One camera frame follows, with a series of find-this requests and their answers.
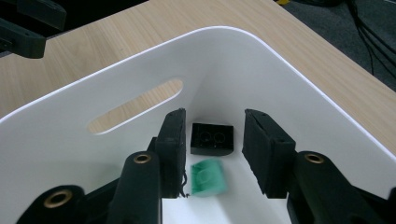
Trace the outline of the green toy block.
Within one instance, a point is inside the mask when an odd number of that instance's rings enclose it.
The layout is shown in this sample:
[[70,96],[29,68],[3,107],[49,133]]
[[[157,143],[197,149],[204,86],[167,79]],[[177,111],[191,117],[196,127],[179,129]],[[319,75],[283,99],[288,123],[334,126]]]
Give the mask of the green toy block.
[[228,184],[220,160],[207,159],[191,166],[191,194],[193,196],[214,196],[227,189]]

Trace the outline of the black toy block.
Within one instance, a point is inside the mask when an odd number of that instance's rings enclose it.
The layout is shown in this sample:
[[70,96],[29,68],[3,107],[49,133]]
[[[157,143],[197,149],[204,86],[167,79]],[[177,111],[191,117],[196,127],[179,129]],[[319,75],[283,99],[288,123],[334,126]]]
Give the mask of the black toy block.
[[233,153],[233,126],[193,123],[191,154],[226,156]]

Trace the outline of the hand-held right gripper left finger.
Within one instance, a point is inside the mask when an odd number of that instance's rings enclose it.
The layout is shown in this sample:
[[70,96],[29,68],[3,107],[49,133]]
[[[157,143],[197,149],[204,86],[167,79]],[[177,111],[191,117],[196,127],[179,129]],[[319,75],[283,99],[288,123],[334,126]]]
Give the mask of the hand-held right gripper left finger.
[[186,110],[180,108],[169,112],[157,137],[152,138],[150,151],[160,160],[162,197],[175,199],[185,197],[186,175]]

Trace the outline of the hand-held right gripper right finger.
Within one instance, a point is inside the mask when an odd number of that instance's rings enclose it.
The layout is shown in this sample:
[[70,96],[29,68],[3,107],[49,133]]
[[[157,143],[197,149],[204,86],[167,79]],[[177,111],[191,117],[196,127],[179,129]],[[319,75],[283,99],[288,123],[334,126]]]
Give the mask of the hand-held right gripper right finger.
[[243,155],[262,194],[269,199],[287,196],[288,171],[296,156],[296,142],[268,114],[245,110]]

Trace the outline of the white plastic bin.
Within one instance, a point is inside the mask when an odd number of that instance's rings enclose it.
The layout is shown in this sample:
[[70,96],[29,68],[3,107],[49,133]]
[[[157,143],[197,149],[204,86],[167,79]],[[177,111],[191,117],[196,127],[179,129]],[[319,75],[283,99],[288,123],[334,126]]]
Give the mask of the white plastic bin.
[[241,143],[245,112],[269,114],[298,150],[326,155],[354,186],[396,187],[396,156],[258,37],[207,27],[148,49],[0,119],[0,224],[15,224],[48,189],[93,191],[148,147],[167,113],[228,124]]

